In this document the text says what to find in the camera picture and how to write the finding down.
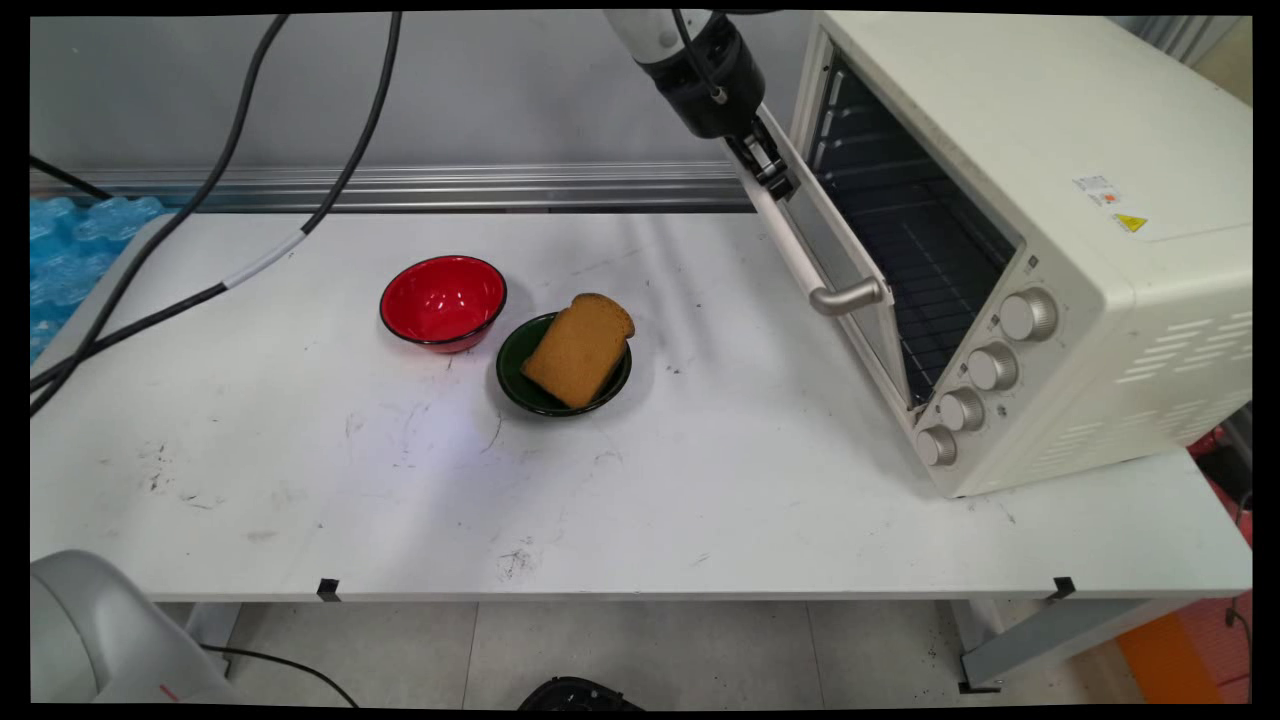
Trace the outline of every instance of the green bowl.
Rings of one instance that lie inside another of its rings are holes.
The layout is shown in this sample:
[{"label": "green bowl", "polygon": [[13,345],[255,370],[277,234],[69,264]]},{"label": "green bowl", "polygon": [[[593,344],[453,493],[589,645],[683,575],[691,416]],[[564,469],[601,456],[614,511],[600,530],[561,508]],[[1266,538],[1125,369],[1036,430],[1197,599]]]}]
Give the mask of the green bowl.
[{"label": "green bowl", "polygon": [[556,396],[552,393],[538,387],[538,383],[526,378],[520,372],[525,360],[534,354],[538,343],[543,341],[543,336],[552,327],[552,320],[556,319],[556,315],[557,313],[539,315],[507,336],[507,340],[502,343],[502,348],[498,350],[498,361],[495,364],[498,368],[498,384],[502,386],[502,392],[507,393],[507,397],[512,402],[530,413],[547,415],[548,418],[568,418],[570,415],[590,413],[613,400],[613,396],[622,389],[622,386],[627,384],[627,378],[631,377],[631,346],[627,345],[626,351],[622,354],[622,360],[618,361],[618,366],[609,375],[609,379],[604,380],[604,387],[600,388],[595,400],[584,407],[570,407],[556,400]]}]

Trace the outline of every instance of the oven knob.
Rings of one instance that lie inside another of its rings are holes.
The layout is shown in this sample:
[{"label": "oven knob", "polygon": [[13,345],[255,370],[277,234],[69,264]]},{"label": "oven knob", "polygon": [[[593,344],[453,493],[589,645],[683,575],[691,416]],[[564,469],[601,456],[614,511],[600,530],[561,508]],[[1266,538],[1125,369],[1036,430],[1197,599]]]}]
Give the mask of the oven knob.
[{"label": "oven knob", "polygon": [[1010,340],[1044,340],[1056,327],[1053,299],[1038,287],[1015,292],[1000,304],[1000,328]]},{"label": "oven knob", "polygon": [[1018,380],[1018,360],[1009,346],[993,342],[969,354],[969,378],[982,389],[1009,389]]},{"label": "oven knob", "polygon": [[938,415],[947,429],[977,430],[982,427],[982,400],[966,387],[951,391],[938,400]]},{"label": "oven knob", "polygon": [[915,451],[925,465],[950,465],[956,461],[956,441],[941,425],[920,430],[915,436]]}]

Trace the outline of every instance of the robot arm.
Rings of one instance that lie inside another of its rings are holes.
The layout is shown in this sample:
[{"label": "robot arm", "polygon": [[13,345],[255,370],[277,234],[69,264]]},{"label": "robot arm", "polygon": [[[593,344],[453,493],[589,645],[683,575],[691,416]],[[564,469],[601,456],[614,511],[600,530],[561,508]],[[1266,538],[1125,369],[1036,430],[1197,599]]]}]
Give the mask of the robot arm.
[{"label": "robot arm", "polygon": [[[756,117],[764,76],[733,23],[714,10],[681,10],[691,40],[689,51],[671,10],[604,10],[609,26],[658,92],[698,137],[723,137],[733,156],[776,200],[795,182],[764,123]],[[707,87],[689,53],[707,60]]]}]

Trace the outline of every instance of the red bowl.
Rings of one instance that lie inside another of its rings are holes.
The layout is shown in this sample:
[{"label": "red bowl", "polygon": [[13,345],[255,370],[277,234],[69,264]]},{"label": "red bowl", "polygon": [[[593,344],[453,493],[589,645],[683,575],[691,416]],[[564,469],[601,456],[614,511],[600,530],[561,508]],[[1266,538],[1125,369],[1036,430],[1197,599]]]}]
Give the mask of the red bowl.
[{"label": "red bowl", "polygon": [[507,281],[493,265],[445,255],[410,265],[383,291],[383,324],[396,337],[436,352],[484,340],[507,304]]}]

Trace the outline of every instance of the bowl rim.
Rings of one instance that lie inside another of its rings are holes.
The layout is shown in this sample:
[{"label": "bowl rim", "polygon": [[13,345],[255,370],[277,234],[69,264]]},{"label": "bowl rim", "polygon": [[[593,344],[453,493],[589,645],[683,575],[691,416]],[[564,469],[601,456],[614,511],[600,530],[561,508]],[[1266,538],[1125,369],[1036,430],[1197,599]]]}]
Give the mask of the bowl rim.
[{"label": "bowl rim", "polygon": [[[451,337],[449,340],[421,340],[421,338],[410,337],[407,334],[403,334],[399,331],[397,331],[396,328],[393,328],[392,324],[387,322],[387,291],[389,291],[392,288],[392,286],[396,284],[396,281],[398,281],[401,278],[401,275],[403,275],[404,273],[412,270],[413,268],[417,268],[419,265],[425,265],[425,264],[428,264],[428,263],[430,263],[433,260],[449,260],[449,259],[454,259],[454,258],[461,258],[463,260],[475,260],[476,263],[480,263],[481,265],[489,268],[490,270],[493,270],[498,275],[498,281],[502,282],[502,300],[498,302],[498,309],[493,311],[493,315],[490,315],[489,319],[485,320],[484,323],[480,323],[480,325],[477,328],[475,328],[474,331],[468,331],[468,332],[466,332],[463,334],[460,334],[458,337]],[[472,258],[471,255],[436,255],[435,258],[428,258],[426,260],[419,260],[417,263],[413,263],[412,265],[410,265],[410,266],[404,268],[403,270],[396,273],[396,277],[392,278],[390,282],[387,283],[387,287],[383,288],[381,296],[379,296],[379,299],[378,299],[378,318],[381,319],[383,327],[387,328],[388,332],[390,332],[393,336],[396,336],[396,337],[398,337],[398,338],[401,338],[403,341],[412,342],[412,343],[416,343],[416,345],[448,345],[451,342],[458,342],[460,340],[466,340],[466,338],[468,338],[468,337],[471,337],[471,336],[474,336],[476,333],[480,333],[480,332],[484,332],[484,331],[489,329],[489,325],[492,325],[493,322],[498,319],[498,315],[502,314],[502,310],[506,306],[507,306],[507,277],[502,274],[502,270],[499,270],[498,268],[494,268],[492,263],[481,260],[479,258]]]},{"label": "bowl rim", "polygon": [[622,359],[618,360],[618,364],[622,364],[623,360],[627,360],[627,363],[626,363],[626,373],[622,374],[622,382],[620,382],[617,384],[617,387],[614,387],[611,392],[605,392],[604,395],[596,397],[591,402],[588,402],[582,407],[567,407],[566,406],[563,410],[548,410],[545,407],[538,407],[535,405],[530,405],[530,404],[527,404],[527,402],[525,402],[522,400],[518,400],[515,395],[512,395],[511,388],[507,387],[507,378],[504,378],[503,374],[502,374],[502,352],[503,352],[503,350],[507,348],[507,342],[511,341],[512,336],[515,336],[517,332],[520,332],[521,329],[524,329],[525,325],[531,325],[531,324],[536,323],[538,320],[543,320],[545,318],[554,318],[556,315],[559,315],[559,313],[561,313],[559,310],[556,310],[553,313],[545,313],[543,315],[538,315],[536,318],[530,318],[529,320],[525,320],[518,327],[516,327],[513,331],[511,331],[511,333],[507,334],[506,340],[503,340],[502,345],[498,347],[498,352],[493,356],[493,372],[494,372],[495,375],[498,375],[498,387],[502,388],[502,393],[507,396],[507,400],[512,401],[513,404],[516,404],[516,406],[518,406],[518,407],[521,407],[524,410],[527,410],[527,411],[530,411],[530,413],[532,413],[535,415],[541,415],[544,418],[572,418],[573,415],[581,415],[584,413],[590,413],[591,410],[598,410],[605,402],[608,402],[608,401],[613,400],[614,397],[617,397],[617,395],[620,392],[622,392],[622,387],[627,384],[628,379],[631,379],[631,363],[630,363],[630,360],[631,360],[631,343],[627,342],[627,341],[622,341],[622,343],[626,347],[626,350],[622,352]]}]

